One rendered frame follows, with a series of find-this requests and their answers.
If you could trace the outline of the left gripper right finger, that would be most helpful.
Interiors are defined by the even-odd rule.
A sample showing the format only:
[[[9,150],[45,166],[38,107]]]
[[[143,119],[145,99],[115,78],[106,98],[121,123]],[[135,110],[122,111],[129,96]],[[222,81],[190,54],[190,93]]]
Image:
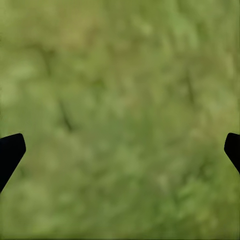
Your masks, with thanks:
[[[228,133],[224,151],[240,173],[240,135]]]

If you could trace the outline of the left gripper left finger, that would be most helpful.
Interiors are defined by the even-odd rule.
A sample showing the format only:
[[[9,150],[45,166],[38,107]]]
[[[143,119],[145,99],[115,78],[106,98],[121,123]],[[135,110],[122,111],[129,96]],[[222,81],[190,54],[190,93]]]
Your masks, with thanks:
[[[21,133],[0,138],[0,193],[26,152]]]

